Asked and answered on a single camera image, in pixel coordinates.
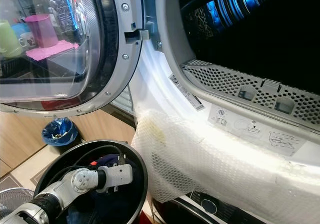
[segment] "trash bag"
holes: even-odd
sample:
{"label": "trash bag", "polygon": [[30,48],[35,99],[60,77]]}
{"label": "trash bag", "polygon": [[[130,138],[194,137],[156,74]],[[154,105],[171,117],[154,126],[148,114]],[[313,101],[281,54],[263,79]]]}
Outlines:
{"label": "trash bag", "polygon": [[68,118],[57,118],[42,130],[43,141],[47,145],[68,145],[75,140],[78,130]]}

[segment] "tiled floor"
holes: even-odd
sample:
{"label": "tiled floor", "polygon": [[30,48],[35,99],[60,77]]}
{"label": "tiled floor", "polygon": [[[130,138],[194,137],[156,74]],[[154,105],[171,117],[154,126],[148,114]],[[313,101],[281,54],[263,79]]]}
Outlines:
{"label": "tiled floor", "polygon": [[25,188],[34,190],[44,169],[53,162],[60,153],[53,146],[46,146],[30,159],[18,166],[11,175]]}
{"label": "tiled floor", "polygon": [[23,186],[10,173],[5,175],[0,180],[0,191],[14,188],[14,187],[23,187]]}

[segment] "barcode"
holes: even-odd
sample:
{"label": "barcode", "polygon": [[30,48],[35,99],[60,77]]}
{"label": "barcode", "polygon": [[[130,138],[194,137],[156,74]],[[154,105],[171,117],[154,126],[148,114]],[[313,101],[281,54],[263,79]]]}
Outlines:
{"label": "barcode", "polygon": [[204,105],[199,105],[198,107],[196,107],[196,110],[202,110],[204,108]]}
{"label": "barcode", "polygon": [[174,74],[170,75],[169,79],[172,81],[172,83],[174,83],[174,85],[180,90],[180,92],[186,97],[186,99],[190,102],[190,104],[192,104],[192,106],[197,111],[205,108],[204,105],[201,103],[201,101],[196,96],[189,93],[189,91],[180,84],[179,80],[176,79]]}
{"label": "barcode", "polygon": [[175,84],[178,85],[179,84],[179,80],[176,79],[176,77],[174,75],[170,76],[171,81]]}

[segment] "plastic packaging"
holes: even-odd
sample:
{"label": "plastic packaging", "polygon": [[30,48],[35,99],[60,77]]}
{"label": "plastic packaging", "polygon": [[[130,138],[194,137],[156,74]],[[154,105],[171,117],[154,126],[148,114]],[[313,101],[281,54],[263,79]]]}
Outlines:
{"label": "plastic packaging", "polygon": [[276,224],[319,223],[320,167],[290,162],[196,120],[154,110],[137,120],[132,146],[156,200],[196,190]]}

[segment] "white mug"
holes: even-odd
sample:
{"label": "white mug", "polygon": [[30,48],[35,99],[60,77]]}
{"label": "white mug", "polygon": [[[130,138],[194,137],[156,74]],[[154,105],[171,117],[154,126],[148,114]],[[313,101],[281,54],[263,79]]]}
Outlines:
{"label": "white mug", "polygon": [[33,48],[36,46],[36,40],[31,32],[21,34],[19,43],[22,47]]}

